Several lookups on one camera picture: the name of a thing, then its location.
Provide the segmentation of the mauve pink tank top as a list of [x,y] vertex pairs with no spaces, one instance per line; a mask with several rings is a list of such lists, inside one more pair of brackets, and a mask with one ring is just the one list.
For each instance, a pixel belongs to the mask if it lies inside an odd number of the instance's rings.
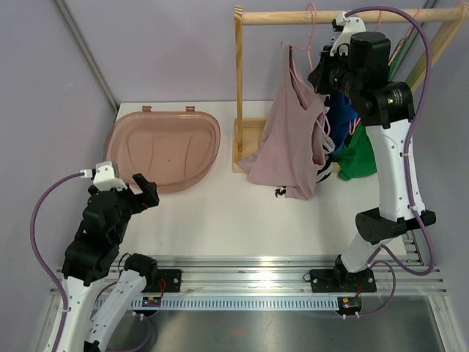
[[270,107],[259,147],[237,165],[247,181],[285,188],[285,197],[309,200],[325,166],[324,100],[296,71],[293,47],[283,42],[281,83]]

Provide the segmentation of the black white striped tank top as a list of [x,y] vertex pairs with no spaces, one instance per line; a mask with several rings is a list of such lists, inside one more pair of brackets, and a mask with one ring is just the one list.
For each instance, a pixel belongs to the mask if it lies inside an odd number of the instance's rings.
[[[316,183],[321,183],[326,180],[333,171],[333,162],[331,160],[330,154],[335,150],[335,144],[329,136],[322,137],[322,151],[325,156],[325,163],[323,167],[317,172]],[[278,187],[275,190],[276,198],[285,198],[287,189],[283,186]]]

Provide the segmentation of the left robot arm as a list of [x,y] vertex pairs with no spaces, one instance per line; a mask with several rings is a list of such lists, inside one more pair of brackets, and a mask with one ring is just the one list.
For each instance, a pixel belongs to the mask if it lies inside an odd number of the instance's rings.
[[68,307],[67,317],[59,323],[57,331],[58,351],[104,351],[136,294],[149,292],[158,284],[157,260],[132,254],[126,259],[111,295],[97,314],[92,314],[131,216],[159,204],[154,182],[141,174],[134,174],[133,180],[141,189],[138,194],[129,188],[88,189],[90,197],[81,223],[64,254],[62,282]]

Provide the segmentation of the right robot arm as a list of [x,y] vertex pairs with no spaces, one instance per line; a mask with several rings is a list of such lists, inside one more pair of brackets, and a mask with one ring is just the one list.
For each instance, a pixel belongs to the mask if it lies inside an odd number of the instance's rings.
[[355,217],[357,235],[332,269],[334,285],[352,290],[367,279],[369,261],[392,239],[436,222],[416,181],[410,129],[415,121],[413,94],[388,78],[390,40],[380,32],[341,34],[324,47],[308,80],[322,95],[341,93],[361,118],[374,153],[380,190],[378,207]]

